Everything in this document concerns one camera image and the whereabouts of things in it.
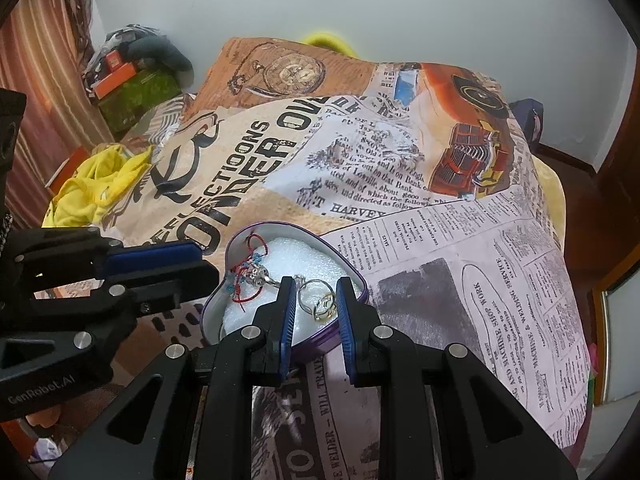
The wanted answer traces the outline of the striped brown curtain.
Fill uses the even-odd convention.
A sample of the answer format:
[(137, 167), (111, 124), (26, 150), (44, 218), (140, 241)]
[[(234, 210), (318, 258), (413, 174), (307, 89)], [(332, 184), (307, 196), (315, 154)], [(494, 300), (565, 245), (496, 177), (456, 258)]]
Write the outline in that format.
[(17, 229), (38, 228), (47, 182), (80, 146), (114, 141), (81, 75), (94, 50), (92, 0), (18, 0), (1, 26), (1, 85), (26, 96), (6, 204)]

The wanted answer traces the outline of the yellow garment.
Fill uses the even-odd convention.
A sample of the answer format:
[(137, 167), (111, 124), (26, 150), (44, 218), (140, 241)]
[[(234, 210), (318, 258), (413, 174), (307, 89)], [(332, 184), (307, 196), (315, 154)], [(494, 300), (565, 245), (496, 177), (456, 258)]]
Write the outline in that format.
[(152, 146), (129, 156), (122, 144), (110, 144), (91, 155), (52, 198), (41, 226), (81, 228), (97, 224), (151, 168), (152, 154)]

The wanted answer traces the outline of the yellow chair back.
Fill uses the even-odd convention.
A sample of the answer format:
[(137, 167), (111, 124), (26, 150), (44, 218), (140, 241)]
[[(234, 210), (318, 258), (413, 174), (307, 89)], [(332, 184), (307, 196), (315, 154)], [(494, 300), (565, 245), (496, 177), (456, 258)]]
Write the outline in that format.
[(356, 51), (346, 41), (329, 32), (314, 32), (306, 36), (302, 43), (307, 46), (330, 50), (350, 58), (358, 58)]

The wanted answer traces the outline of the clothes pile in corner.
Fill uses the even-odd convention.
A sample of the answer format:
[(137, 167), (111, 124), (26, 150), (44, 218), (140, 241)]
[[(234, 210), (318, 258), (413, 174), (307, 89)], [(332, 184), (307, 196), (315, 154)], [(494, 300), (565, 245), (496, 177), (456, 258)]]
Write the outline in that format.
[(191, 61), (175, 47), (158, 29), (139, 24), (129, 24), (110, 32), (101, 47), (90, 58), (82, 73), (82, 82), (88, 93), (111, 71), (106, 56), (117, 52), (124, 63), (141, 60), (160, 63), (173, 72), (187, 73), (192, 70)]

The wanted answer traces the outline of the newspaper print blanket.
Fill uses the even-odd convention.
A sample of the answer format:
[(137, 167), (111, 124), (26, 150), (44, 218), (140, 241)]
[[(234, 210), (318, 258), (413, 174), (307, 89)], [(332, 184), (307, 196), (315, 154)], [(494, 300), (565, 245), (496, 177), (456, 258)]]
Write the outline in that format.
[(380, 390), (346, 373), (340, 278), (417, 344), (471, 350), (566, 457), (584, 426), (590, 359), (558, 232), (521, 127), (477, 72), (233, 38), (102, 226), (195, 243), (219, 269), (201, 349), (294, 280), (290, 367), (253, 389), (247, 479), (382, 479)]

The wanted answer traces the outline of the orange box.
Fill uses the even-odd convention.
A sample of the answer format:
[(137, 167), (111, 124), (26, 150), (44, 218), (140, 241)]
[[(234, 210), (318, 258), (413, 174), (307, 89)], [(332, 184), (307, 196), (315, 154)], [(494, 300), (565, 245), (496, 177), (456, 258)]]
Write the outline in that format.
[(103, 99), (109, 93), (117, 89), (126, 81), (131, 79), (135, 74), (136, 66), (132, 63), (122, 64), (113, 73), (110, 73), (93, 86), (93, 92), (98, 100)]

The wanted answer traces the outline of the green patterned bag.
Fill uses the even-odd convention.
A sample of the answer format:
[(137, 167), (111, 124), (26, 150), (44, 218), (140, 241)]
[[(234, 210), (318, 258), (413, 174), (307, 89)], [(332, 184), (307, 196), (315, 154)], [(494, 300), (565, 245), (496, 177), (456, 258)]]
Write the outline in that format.
[(142, 70), (98, 101), (107, 127), (120, 136), (154, 106), (181, 93), (176, 77), (167, 70)]

